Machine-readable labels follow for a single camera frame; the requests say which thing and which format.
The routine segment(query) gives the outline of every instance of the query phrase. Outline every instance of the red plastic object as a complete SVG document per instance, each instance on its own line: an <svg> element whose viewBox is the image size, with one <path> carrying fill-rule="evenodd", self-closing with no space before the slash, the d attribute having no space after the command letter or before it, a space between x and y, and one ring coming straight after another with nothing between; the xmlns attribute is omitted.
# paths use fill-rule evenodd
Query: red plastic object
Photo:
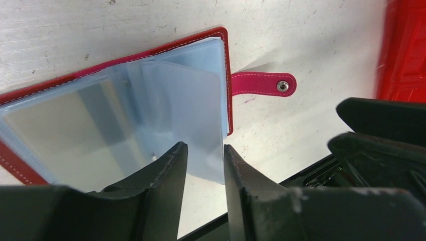
<svg viewBox="0 0 426 241"><path fill-rule="evenodd" d="M378 99L426 102L426 0L389 0Z"/></svg>

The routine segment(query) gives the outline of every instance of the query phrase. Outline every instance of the card holder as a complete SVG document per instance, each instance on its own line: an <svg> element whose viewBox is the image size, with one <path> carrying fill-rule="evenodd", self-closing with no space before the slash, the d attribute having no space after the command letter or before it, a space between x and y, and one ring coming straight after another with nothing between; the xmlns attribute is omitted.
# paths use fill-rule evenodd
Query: card holder
<svg viewBox="0 0 426 241"><path fill-rule="evenodd" d="M93 191L184 141L188 173L223 184L232 96L295 90L288 73L231 75L217 27L0 95L0 165L26 185Z"/></svg>

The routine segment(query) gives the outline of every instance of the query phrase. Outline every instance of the red card holder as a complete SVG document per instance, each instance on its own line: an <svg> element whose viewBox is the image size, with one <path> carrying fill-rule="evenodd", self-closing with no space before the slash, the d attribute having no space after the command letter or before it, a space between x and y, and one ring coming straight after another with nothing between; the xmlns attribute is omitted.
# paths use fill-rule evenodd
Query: red card holder
<svg viewBox="0 0 426 241"><path fill-rule="evenodd" d="M160 47L139 54L112 60L57 79L45 81L36 85L32 85L26 88L0 95L0 106L10 104L14 101L18 101L22 98L27 98L32 95L36 95L44 91L49 91L50 89L60 87L76 79L95 74L111 66L129 63L136 60L159 55L161 53L165 53L177 49L179 47L188 46L192 43L209 37L220 38L224 43L227 112L229 125L228 135L233 132L233 95L261 94L287 97L295 92L296 80L291 74L288 73L242 72L231 75L227 30L223 27L218 27L162 45ZM2 165L6 170L8 170L18 180L20 180L26 185L48 183L45 178L43 178L38 172L36 172L25 161L23 161L21 157L19 157L15 152L13 152L3 140L0 140L0 165Z"/></svg>

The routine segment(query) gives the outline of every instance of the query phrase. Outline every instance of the black plastic part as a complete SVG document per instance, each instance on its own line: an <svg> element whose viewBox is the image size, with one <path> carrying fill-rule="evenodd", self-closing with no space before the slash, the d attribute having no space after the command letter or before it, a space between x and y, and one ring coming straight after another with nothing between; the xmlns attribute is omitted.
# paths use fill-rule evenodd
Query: black plastic part
<svg viewBox="0 0 426 241"><path fill-rule="evenodd" d="M348 98L336 111L354 132L426 147L426 104Z"/></svg>
<svg viewBox="0 0 426 241"><path fill-rule="evenodd" d="M284 188L225 146L230 237L243 240L426 240L426 210L407 191Z"/></svg>
<svg viewBox="0 0 426 241"><path fill-rule="evenodd" d="M283 187L310 187L309 183L313 180L319 182L324 179L333 179L332 170L339 167L340 164L333 155L319 160L315 164L305 168L299 173L294 174L290 178L279 183ZM343 186L346 186L348 181L341 181ZM180 238L179 241L228 241L230 240L229 225L228 225L228 213L216 218L215 220L203 225L202 227L194 230L193 232Z"/></svg>
<svg viewBox="0 0 426 241"><path fill-rule="evenodd" d="M0 240L176 240L187 146L106 187L0 187Z"/></svg>
<svg viewBox="0 0 426 241"><path fill-rule="evenodd" d="M426 204L426 148L346 133L329 149L357 186L403 188Z"/></svg>

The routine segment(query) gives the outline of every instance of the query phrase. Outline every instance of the white stitching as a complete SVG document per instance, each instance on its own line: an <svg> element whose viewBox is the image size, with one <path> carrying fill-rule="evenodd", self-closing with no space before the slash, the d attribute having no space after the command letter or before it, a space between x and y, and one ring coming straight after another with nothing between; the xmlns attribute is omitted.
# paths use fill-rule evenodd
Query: white stitching
<svg viewBox="0 0 426 241"><path fill-rule="evenodd" d="M288 97L291 94L291 91L288 94L278 94L278 93L260 92L260 91L240 91L240 92L234 93L234 96L238 94L264 94L264 95Z"/></svg>
<svg viewBox="0 0 426 241"><path fill-rule="evenodd" d="M207 35L207 36L204 36L204 37L201 37L201 38L198 38L198 39L194 39L194 40L191 40L191 41L185 42L185 43L183 43L183 44L179 44L179 45L177 45L177 46L170 47L170 48L165 49L165 50L161 50L160 52L155 53L155 54L150 54L150 55L148 55L148 56L141 56L141 57L138 57L138 58L135 58L135 59L131 59L131 60L126 61L126 62L123 62L123 63L121 63L121 64L129 63L129 62L136 61L136 60L140 60L140 59L144 59L144 58L148 58L148 57L151 57L151 56L154 56L154 55L158 55L158 54L161 54L161 53L167 52L167 51L169 51L169 50L172 50L172 49L175 49L175 48L179 48L179 47L181 47L181 46L184 46L184 45L187 45L187 44L190 44L190 43L196 42L196 41L198 41L198 40L205 39L205 38L210 37L210 36L213 36L213 35L215 35L215 34L220 34L220 35L222 36L222 38L225 38L221 32L215 32L215 33L209 34L209 35ZM83 75L83 76L80 76L79 78L85 77L85 76L90 75L90 74L94 74L94 73L99 72L99 71L101 71L101 70L102 70L102 69L99 69L99 70L93 71L93 72L91 72L91 73L88 73L88 74L85 74L85 75Z"/></svg>
<svg viewBox="0 0 426 241"><path fill-rule="evenodd" d="M233 78L238 78L241 76L249 76L249 75L254 75L254 76L268 76L268 77L291 77L290 74L234 74L232 77Z"/></svg>
<svg viewBox="0 0 426 241"><path fill-rule="evenodd" d="M231 112L231 108L232 108L231 107L231 101L232 101L231 81L232 81L232 79L228 79L228 65L227 65L228 59L227 59L227 55L226 55L225 36L223 35L222 32L218 32L218 33L222 36L222 39L224 40L225 77L226 77L226 82L227 82L227 99L228 99L228 124L230 125L230 129L229 129L229 131L230 131L230 130L233 130L233 129L231 129L232 119L229 115L229 113Z"/></svg>
<svg viewBox="0 0 426 241"><path fill-rule="evenodd" d="M6 164L6 167L13 170L16 174L18 174L25 182L28 182L28 184L33 184L26 176L24 176L22 173L16 170L9 162L7 162L2 156L0 156L0 161L4 162Z"/></svg>
<svg viewBox="0 0 426 241"><path fill-rule="evenodd" d="M45 91L45 90L48 90L48 89L51 89L51 88L56 88L56 87L61 86L61 85L63 85L63 84L69 83L69 82L71 82L71 81L73 81L73 80L76 80L76 79L71 79L71 80L68 80L67 82L64 82L64 83L62 83L62 84L58 84L58 85L55 85L55 86L52 86L52 87L49 87L49 88L45 88L45 89L39 90L39 91L34 92L34 93L31 93L31 94L26 94L26 95L24 95L24 96L20 96L20 97L18 97L18 98L15 98L15 99L11 99L11 100L8 100L8 101L5 101L5 102L2 102L2 103L0 103L0 105L2 105L2 104L6 104L6 103L9 103L9 102L12 102L12 101L18 100L18 99L22 99L22 98L25 98L25 97L27 97L27 96L34 95L34 94L40 93L40 92L42 92L42 91Z"/></svg>

